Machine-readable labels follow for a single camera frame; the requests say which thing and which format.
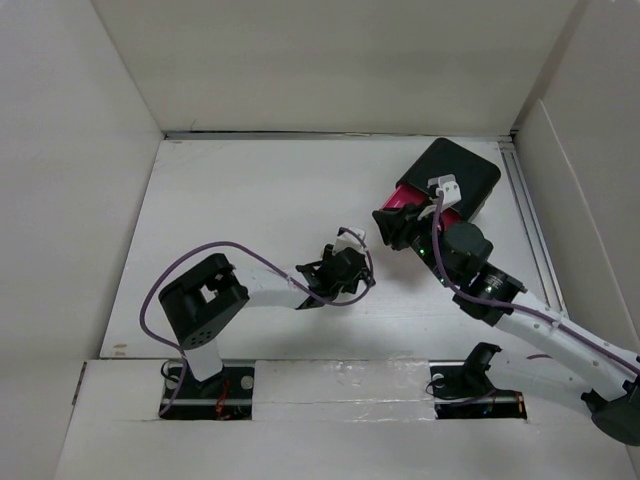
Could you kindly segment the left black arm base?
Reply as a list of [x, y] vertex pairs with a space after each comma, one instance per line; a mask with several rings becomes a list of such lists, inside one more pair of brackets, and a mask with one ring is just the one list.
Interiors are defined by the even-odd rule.
[[159, 417], [172, 421], [244, 421], [252, 419], [255, 364], [231, 362], [213, 380], [197, 381], [190, 371], [177, 389], [181, 364], [165, 361]]

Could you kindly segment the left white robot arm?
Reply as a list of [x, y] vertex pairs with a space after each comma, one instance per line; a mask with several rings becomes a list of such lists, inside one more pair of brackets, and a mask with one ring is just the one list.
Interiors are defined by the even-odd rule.
[[340, 295], [356, 295], [360, 287], [372, 286], [365, 252], [328, 245], [320, 260], [280, 273], [237, 269], [224, 254], [215, 253], [166, 285], [158, 300], [185, 353], [188, 384], [208, 397], [223, 382], [216, 338], [242, 309], [337, 306]]

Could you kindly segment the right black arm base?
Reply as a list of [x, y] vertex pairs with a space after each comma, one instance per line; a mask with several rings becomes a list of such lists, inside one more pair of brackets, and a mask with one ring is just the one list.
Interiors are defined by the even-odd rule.
[[527, 419], [520, 392], [467, 384], [462, 361], [434, 361], [429, 369], [425, 392], [434, 400], [437, 420]]

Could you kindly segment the aluminium rail right side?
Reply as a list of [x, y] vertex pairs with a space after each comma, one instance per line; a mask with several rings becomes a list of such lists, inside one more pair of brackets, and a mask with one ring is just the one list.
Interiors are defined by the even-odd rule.
[[511, 141], [498, 142], [515, 202], [519, 210], [538, 277], [547, 303], [556, 310], [566, 311], [564, 297], [529, 193], [517, 151]]

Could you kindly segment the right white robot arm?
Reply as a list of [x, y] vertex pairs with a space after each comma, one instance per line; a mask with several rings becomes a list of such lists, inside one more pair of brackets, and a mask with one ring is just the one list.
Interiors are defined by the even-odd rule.
[[586, 417], [610, 438], [639, 444], [639, 356], [597, 337], [553, 310], [522, 282], [489, 263], [481, 230], [446, 221], [435, 205], [373, 212], [385, 245], [412, 249], [469, 317], [536, 348], [519, 354], [480, 342], [464, 363], [432, 382], [442, 399], [498, 390], [535, 395]]

